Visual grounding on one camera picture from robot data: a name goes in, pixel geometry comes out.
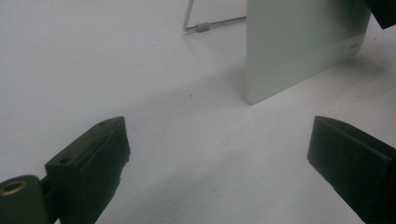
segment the metal rod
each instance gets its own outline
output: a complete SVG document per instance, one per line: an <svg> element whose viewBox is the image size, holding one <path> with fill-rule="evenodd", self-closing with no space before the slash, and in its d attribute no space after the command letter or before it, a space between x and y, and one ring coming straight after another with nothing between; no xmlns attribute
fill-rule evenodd
<svg viewBox="0 0 396 224"><path fill-rule="evenodd" d="M184 18L183 30L184 30L184 32L187 32L187 33L195 33L195 32L201 33L204 31L211 30L211 29L215 29L215 28L219 28L219 27L227 26L227 25L232 25L232 24L244 22L247 20L247 17L238 17L238 18L229 19L229 20L225 20L225 21L203 22L203 23L196 24L195 26L188 27L193 4L194 4L194 0L190 0L189 5L187 6L186 17Z"/></svg>

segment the white floor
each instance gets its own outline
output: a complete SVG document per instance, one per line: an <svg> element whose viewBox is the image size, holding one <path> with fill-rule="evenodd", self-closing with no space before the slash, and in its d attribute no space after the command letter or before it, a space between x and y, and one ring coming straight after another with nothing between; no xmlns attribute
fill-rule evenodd
<svg viewBox="0 0 396 224"><path fill-rule="evenodd" d="M97 223L362 223L308 164L315 115L396 147L396 27L257 104L246 25L184 35L187 0L0 2L0 181L124 116L132 159ZM200 1L192 23L244 16Z"/></svg>

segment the white surface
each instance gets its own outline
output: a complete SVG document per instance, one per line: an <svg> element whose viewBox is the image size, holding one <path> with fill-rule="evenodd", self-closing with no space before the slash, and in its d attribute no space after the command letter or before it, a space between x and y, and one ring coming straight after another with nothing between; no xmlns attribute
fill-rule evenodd
<svg viewBox="0 0 396 224"><path fill-rule="evenodd" d="M364 0L248 0L247 100L257 104L356 55L369 19Z"/></svg>
<svg viewBox="0 0 396 224"><path fill-rule="evenodd" d="M305 157L315 115L396 147L395 28L250 106L246 25L183 35L187 3L1 1L0 179L123 115L132 160L97 223L362 223Z"/></svg>

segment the black plastic part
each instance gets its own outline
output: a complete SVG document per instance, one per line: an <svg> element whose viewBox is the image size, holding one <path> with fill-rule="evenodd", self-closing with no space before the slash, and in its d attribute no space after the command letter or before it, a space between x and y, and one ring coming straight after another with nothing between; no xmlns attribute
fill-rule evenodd
<svg viewBox="0 0 396 224"><path fill-rule="evenodd" d="M94 223L129 155L123 117L96 124L46 164L41 181L23 175L0 183L0 224Z"/></svg>
<svg viewBox="0 0 396 224"><path fill-rule="evenodd" d="M59 191L63 224L94 223L120 183L130 148L123 117L102 121L46 164Z"/></svg>
<svg viewBox="0 0 396 224"><path fill-rule="evenodd" d="M396 223L395 158L395 148L371 135L315 117L309 162L365 223Z"/></svg>
<svg viewBox="0 0 396 224"><path fill-rule="evenodd" d="M382 29L396 24L396 0L366 0Z"/></svg>
<svg viewBox="0 0 396 224"><path fill-rule="evenodd" d="M0 223L50 223L37 177L23 175L0 184Z"/></svg>

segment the gray panel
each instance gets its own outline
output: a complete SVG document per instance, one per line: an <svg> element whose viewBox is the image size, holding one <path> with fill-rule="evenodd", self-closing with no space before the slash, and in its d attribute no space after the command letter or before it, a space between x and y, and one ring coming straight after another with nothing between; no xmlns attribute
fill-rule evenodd
<svg viewBox="0 0 396 224"><path fill-rule="evenodd" d="M247 0L247 100L359 53L369 19L363 0Z"/></svg>

